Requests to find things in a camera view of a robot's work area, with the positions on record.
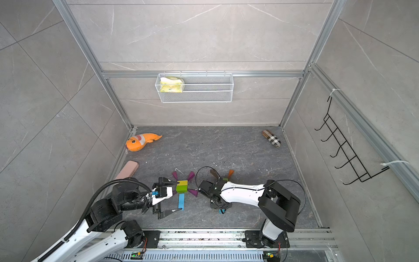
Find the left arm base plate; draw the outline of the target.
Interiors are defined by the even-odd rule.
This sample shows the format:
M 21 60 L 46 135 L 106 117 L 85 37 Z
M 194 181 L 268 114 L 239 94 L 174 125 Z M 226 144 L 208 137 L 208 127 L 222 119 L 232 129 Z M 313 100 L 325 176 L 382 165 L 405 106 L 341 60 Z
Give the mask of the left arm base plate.
M 127 248 L 157 248 L 161 231 L 159 230 L 146 230 L 143 231 L 143 234 L 134 236 L 133 240 L 129 241 Z

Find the orange brown wedge block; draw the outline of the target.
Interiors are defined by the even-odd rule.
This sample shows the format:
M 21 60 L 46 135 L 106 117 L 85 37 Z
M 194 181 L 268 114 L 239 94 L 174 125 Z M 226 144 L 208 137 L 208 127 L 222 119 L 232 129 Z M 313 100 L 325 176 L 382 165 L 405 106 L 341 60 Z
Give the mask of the orange brown wedge block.
M 234 170 L 230 169 L 228 173 L 228 179 L 230 180 L 232 175 L 234 174 Z

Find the light blue block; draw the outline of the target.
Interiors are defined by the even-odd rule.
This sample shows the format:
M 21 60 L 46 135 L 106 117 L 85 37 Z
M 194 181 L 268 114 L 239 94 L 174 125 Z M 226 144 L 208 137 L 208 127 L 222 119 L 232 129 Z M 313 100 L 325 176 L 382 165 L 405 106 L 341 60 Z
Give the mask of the light blue block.
M 178 204 L 179 209 L 184 210 L 184 202 L 185 202 L 185 194 L 180 193 L 179 194 L 179 204 Z

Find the yellow rectangular block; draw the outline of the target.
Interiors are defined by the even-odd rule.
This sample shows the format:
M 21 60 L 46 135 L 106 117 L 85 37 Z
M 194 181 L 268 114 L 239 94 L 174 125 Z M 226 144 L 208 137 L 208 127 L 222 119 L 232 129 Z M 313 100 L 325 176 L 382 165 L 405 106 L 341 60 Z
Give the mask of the yellow rectangular block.
M 187 186 L 188 185 L 188 180 L 180 180 L 178 181 L 177 186 L 181 187 L 181 186 Z

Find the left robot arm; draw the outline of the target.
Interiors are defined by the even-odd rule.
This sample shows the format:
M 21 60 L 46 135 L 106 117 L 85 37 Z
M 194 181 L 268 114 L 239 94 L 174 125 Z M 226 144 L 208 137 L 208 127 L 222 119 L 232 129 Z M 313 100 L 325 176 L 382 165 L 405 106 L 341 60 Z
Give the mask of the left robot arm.
M 123 221 L 123 212 L 149 209 L 164 218 L 175 212 L 162 211 L 160 203 L 173 197 L 179 183 L 167 178 L 159 178 L 149 188 L 135 178 L 117 179 L 107 182 L 89 200 L 75 226 L 44 253 L 35 258 L 36 262 L 77 262 L 86 259 L 97 261 L 107 254 L 124 247 L 137 247 L 145 241 L 144 232 L 137 221 L 123 222 L 120 231 L 102 243 L 90 248 L 85 246 L 109 228 Z

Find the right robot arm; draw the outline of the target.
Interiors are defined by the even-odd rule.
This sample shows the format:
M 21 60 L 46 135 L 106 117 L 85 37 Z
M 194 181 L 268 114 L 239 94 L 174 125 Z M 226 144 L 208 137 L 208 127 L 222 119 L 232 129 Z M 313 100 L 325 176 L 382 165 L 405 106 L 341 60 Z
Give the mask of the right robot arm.
M 203 181 L 198 191 L 210 199 L 213 209 L 225 211 L 233 203 L 258 207 L 267 217 L 261 229 L 265 240 L 276 241 L 281 233 L 295 231 L 301 201 L 278 181 L 267 180 L 259 185 Z

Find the yellow white cloth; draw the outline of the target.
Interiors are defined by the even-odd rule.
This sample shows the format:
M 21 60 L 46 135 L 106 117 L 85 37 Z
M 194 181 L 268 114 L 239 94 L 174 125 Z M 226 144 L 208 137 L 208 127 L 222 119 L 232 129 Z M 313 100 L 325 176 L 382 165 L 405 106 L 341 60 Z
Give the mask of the yellow white cloth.
M 161 77 L 159 90 L 164 93 L 182 93 L 184 81 L 174 76 Z

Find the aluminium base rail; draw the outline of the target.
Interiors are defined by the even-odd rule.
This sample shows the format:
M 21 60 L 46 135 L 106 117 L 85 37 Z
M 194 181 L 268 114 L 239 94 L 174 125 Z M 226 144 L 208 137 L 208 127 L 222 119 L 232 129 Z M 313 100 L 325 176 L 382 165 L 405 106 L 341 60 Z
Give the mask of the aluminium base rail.
M 296 229 L 287 233 L 289 248 L 247 248 L 246 230 L 256 229 L 145 229 L 161 231 L 157 248 L 120 248 L 97 261 L 78 262 L 279 262 L 295 261 L 307 252 L 319 261 L 339 262 L 340 254 L 329 229 Z M 85 247 L 102 243 L 114 234 L 102 233 Z

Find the green rectangular block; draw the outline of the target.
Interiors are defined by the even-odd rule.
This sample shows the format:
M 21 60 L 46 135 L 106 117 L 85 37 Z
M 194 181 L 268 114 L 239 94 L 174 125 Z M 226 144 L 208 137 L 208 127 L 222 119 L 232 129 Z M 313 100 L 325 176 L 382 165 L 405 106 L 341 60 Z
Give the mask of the green rectangular block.
M 179 193 L 179 194 L 186 193 L 186 192 L 188 192 L 188 186 L 187 185 L 178 185 L 178 186 L 176 186 L 176 192 Z

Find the dark brown wedge block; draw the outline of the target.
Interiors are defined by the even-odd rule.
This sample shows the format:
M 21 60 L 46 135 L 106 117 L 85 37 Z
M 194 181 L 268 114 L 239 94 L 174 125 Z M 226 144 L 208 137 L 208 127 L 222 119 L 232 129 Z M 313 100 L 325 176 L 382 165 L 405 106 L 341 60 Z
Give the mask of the dark brown wedge block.
M 215 171 L 215 170 L 213 170 L 213 169 L 211 169 L 210 170 L 210 173 L 216 178 L 216 179 L 220 179 L 220 176 L 219 176 L 219 174 Z

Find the plaid brown case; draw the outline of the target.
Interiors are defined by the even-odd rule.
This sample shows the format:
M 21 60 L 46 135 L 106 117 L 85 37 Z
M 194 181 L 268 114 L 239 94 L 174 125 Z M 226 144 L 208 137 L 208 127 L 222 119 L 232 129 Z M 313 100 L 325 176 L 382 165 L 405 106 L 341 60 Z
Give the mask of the plaid brown case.
M 262 131 L 262 135 L 276 148 L 281 147 L 280 139 L 268 129 Z

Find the orange fish plush toy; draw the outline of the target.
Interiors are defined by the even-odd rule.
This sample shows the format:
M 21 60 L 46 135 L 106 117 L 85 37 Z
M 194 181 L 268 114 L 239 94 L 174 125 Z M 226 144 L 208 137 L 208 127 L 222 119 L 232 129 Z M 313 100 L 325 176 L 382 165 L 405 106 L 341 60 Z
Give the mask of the orange fish plush toy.
M 154 133 L 144 133 L 130 137 L 125 143 L 128 151 L 137 152 L 142 150 L 147 144 L 161 139 L 163 136 Z

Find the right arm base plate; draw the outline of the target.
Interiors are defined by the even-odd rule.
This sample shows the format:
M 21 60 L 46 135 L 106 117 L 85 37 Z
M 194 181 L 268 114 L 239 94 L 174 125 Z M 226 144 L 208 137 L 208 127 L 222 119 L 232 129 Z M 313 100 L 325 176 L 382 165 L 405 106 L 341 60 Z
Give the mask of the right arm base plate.
M 246 230 L 242 241 L 246 244 L 247 248 L 289 248 L 289 239 L 286 232 L 279 234 L 278 238 L 271 240 L 263 236 L 261 231 Z

